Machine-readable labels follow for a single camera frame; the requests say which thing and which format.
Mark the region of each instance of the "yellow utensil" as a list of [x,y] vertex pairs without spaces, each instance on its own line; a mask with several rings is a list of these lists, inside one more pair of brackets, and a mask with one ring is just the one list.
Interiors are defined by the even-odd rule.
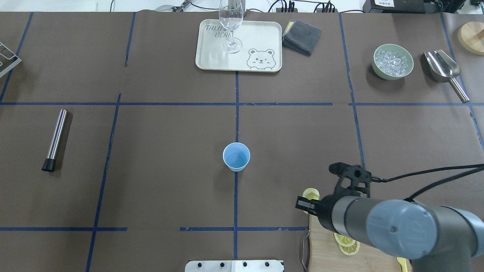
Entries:
[[402,266],[402,272],[408,272],[407,270],[407,259],[402,257],[397,257],[396,260]]

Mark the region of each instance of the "ice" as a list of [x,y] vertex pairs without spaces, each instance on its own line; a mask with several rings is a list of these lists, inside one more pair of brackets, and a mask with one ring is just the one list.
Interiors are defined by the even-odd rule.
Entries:
[[405,76],[409,67],[407,57],[379,49],[375,54],[375,63],[384,73],[391,76]]

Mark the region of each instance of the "metal scoop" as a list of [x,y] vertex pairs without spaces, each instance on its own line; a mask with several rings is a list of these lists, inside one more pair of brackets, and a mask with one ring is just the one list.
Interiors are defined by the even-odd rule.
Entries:
[[455,79],[460,75],[457,63],[442,50],[424,52],[430,65],[432,77],[437,82],[449,82],[462,103],[469,102],[469,97]]

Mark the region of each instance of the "bear drawing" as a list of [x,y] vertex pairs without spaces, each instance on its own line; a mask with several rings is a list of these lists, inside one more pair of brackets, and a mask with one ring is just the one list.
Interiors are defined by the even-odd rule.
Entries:
[[257,51],[250,49],[247,65],[251,70],[272,70],[275,67],[274,50]]

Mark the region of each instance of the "cutting board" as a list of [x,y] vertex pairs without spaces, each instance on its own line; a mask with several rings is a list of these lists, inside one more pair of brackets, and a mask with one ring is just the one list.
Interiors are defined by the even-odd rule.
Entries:
[[[402,268],[396,258],[380,250],[360,244],[360,250],[353,256],[344,255],[334,240],[332,231],[324,229],[318,218],[310,215],[309,236],[311,256],[309,272],[401,272]],[[408,272],[412,272],[407,260]]]

